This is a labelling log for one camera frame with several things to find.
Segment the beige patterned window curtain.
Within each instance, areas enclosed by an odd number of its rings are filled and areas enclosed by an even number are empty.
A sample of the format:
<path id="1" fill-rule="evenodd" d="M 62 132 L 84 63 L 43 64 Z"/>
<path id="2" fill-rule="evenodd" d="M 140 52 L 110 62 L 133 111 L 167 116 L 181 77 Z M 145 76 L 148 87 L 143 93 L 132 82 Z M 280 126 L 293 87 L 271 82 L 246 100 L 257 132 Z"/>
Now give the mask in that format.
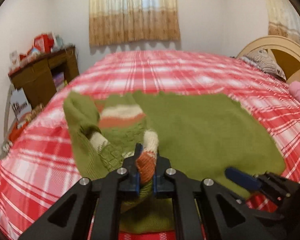
<path id="1" fill-rule="evenodd" d="M 179 41 L 177 0 L 89 0 L 89 44 Z"/>

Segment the white printed cardboard box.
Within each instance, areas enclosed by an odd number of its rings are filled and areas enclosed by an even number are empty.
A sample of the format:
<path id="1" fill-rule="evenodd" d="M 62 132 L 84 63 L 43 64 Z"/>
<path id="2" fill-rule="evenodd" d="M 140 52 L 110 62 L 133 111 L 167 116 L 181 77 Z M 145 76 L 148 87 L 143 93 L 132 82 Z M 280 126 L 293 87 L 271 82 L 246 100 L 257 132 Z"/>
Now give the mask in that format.
<path id="1" fill-rule="evenodd" d="M 18 121 L 23 120 L 25 115 L 31 113 L 32 111 L 32 107 L 22 88 L 16 89 L 12 92 L 10 105 Z"/>

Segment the grey patterned pillow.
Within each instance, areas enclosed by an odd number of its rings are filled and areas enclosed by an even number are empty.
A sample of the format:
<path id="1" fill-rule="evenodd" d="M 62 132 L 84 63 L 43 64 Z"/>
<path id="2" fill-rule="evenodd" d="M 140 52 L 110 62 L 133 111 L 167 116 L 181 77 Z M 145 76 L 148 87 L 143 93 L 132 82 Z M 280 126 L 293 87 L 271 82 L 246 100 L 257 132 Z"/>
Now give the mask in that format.
<path id="1" fill-rule="evenodd" d="M 268 52 L 263 48 L 253 50 L 240 57 L 240 59 L 261 70 L 262 72 L 269 74 L 283 82 L 287 81 L 283 69 L 272 59 Z"/>

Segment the brown floral bag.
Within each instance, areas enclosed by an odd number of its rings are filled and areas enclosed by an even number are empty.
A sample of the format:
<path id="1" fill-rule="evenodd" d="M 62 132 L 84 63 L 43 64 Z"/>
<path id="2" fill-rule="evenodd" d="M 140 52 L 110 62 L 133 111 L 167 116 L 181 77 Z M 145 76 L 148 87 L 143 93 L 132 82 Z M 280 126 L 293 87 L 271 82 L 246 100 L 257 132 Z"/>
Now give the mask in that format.
<path id="1" fill-rule="evenodd" d="M 44 109 L 44 106 L 42 103 L 37 105 L 32 111 L 29 113 L 26 113 L 20 120 L 20 122 L 28 122 L 30 123 L 33 121 Z"/>

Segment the stacked books in desk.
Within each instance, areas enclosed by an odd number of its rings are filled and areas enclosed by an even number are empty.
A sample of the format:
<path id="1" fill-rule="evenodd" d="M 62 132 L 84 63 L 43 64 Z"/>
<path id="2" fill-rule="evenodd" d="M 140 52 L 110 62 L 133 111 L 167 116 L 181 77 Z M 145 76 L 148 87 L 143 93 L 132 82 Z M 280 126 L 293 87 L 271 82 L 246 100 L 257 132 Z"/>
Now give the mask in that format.
<path id="1" fill-rule="evenodd" d="M 68 82 L 66 81 L 66 79 L 64 77 L 63 72 L 60 72 L 57 75 L 53 76 L 53 82 L 55 84 L 57 91 L 60 91 L 68 84 Z"/>

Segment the red plastic bag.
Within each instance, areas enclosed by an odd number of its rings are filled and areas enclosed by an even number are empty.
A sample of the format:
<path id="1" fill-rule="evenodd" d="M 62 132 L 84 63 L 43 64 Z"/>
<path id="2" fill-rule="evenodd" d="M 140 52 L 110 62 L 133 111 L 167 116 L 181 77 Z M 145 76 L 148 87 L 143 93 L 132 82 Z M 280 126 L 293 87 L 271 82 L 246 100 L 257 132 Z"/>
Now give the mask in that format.
<path id="1" fill-rule="evenodd" d="M 8 136 L 8 139 L 11 143 L 15 143 L 15 141 L 19 138 L 23 130 L 28 126 L 28 122 L 15 123 L 11 133 Z"/>

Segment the red gift boxes on desk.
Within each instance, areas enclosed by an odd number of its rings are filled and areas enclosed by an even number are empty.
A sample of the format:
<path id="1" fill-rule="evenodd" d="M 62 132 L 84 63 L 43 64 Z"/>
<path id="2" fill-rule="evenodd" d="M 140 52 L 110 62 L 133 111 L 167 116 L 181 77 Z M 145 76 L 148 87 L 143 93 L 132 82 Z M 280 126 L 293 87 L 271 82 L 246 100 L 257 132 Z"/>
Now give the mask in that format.
<path id="1" fill-rule="evenodd" d="M 59 35 L 43 33 L 34 38 L 33 45 L 26 54 L 19 54 L 19 60 L 32 61 L 41 55 L 58 51 L 63 47 L 63 39 Z"/>

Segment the red white plaid bedspread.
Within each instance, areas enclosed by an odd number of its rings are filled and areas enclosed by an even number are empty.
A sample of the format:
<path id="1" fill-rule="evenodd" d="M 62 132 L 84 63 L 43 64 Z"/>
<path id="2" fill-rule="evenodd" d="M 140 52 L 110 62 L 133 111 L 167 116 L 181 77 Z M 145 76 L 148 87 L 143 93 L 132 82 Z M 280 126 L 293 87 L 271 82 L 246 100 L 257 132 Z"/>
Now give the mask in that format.
<path id="1" fill-rule="evenodd" d="M 57 93 L 0 160 L 0 232 L 7 239 L 17 239 L 80 178 L 63 112 L 71 90 L 96 99 L 135 90 L 224 93 L 267 129 L 283 154 L 283 175 L 300 181 L 300 103 L 285 83 L 226 56 L 168 50 L 113 53 Z"/>

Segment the cream wooden headboard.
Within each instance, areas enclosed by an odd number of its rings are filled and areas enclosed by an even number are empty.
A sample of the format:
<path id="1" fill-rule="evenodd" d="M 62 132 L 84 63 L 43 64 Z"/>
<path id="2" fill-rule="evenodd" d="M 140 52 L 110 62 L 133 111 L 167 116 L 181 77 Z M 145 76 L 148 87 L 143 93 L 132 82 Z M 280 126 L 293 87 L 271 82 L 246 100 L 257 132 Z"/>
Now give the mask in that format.
<path id="1" fill-rule="evenodd" d="M 246 45 L 237 55 L 242 57 L 257 49 L 265 49 L 268 55 L 283 69 L 287 82 L 300 81 L 300 45 L 283 36 L 269 35 Z"/>

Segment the beige side curtain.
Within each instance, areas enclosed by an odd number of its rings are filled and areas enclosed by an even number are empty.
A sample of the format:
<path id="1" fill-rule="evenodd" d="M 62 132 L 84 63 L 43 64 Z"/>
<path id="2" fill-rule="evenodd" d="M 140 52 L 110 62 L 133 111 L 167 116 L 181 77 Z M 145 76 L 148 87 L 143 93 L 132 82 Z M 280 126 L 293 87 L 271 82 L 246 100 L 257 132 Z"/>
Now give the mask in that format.
<path id="1" fill-rule="evenodd" d="M 266 0 L 268 34 L 286 37 L 300 45 L 300 16 L 289 0 Z"/>

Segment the dark brown wooden desk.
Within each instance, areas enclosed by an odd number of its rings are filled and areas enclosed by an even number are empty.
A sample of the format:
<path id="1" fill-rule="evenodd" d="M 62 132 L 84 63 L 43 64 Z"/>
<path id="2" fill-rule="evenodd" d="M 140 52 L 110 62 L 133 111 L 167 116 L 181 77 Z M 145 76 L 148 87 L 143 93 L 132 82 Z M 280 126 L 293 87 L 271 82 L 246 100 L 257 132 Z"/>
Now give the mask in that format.
<path id="1" fill-rule="evenodd" d="M 8 77 L 15 89 L 24 90 L 28 102 L 34 108 L 39 104 L 46 106 L 57 93 L 53 75 L 58 73 L 63 73 L 67 82 L 79 76 L 75 46 L 44 54 L 13 71 Z"/>

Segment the green striped knit sweater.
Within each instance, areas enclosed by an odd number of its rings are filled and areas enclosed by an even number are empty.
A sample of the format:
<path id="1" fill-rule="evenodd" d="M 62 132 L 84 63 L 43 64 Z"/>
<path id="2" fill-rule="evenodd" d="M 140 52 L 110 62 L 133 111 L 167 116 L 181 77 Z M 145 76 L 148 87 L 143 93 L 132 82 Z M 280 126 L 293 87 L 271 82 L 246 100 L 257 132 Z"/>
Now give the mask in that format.
<path id="1" fill-rule="evenodd" d="M 63 109 L 72 151 L 80 174 L 100 179 L 122 166 L 143 146 L 136 160 L 140 195 L 121 205 L 121 231 L 147 233 L 172 230 L 170 199 L 152 193 L 157 157 L 189 178 L 210 177 L 235 193 L 249 192 L 226 179 L 227 167 L 249 174 L 282 174 L 282 154 L 267 130 L 239 102 L 225 94 L 178 95 L 140 91 L 93 100 L 68 94 Z"/>

